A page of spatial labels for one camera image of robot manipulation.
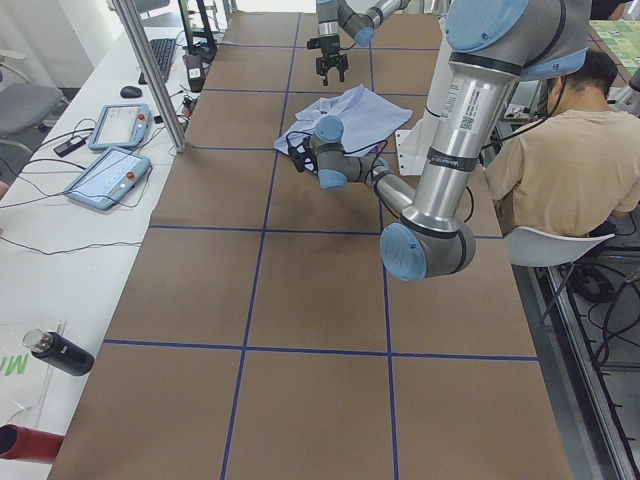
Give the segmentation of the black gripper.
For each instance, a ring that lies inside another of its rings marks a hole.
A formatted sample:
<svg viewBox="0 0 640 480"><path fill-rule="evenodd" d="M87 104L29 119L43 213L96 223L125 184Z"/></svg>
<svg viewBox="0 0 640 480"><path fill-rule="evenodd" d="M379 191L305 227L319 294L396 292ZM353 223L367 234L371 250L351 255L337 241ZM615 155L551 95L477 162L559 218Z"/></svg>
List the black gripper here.
<svg viewBox="0 0 640 480"><path fill-rule="evenodd" d="M328 73L332 68L339 71L339 81L345 81L345 72L348 69L348 58L341 53L339 37L320 37L323 39L321 56L316 59L316 73L322 79L322 85L328 86Z"/></svg>

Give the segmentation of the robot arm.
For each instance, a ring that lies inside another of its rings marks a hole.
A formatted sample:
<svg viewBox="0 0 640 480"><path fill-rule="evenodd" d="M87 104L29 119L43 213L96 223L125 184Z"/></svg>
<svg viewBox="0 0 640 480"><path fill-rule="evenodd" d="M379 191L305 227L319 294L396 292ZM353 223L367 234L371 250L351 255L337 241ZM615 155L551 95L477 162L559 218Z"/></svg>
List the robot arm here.
<svg viewBox="0 0 640 480"><path fill-rule="evenodd" d="M476 251L455 214L489 135L520 81L572 73L584 63L588 1L455 1L445 22L452 80L424 153L419 184L410 187L382 160L358 159L341 144L342 122L319 121L304 146L322 188L362 182L398 216L380 237L386 270L404 281L463 270Z"/></svg>
<svg viewBox="0 0 640 480"><path fill-rule="evenodd" d="M317 36L307 41L308 50L320 50L316 58L316 74L322 78L324 86L329 84L328 75L332 69L338 71L339 81L345 80L349 62L341 47L339 31L343 30L356 45L368 46L374 38L375 30L396 11L405 9L408 0L377 1L364 13L354 11L343 0L317 0Z"/></svg>

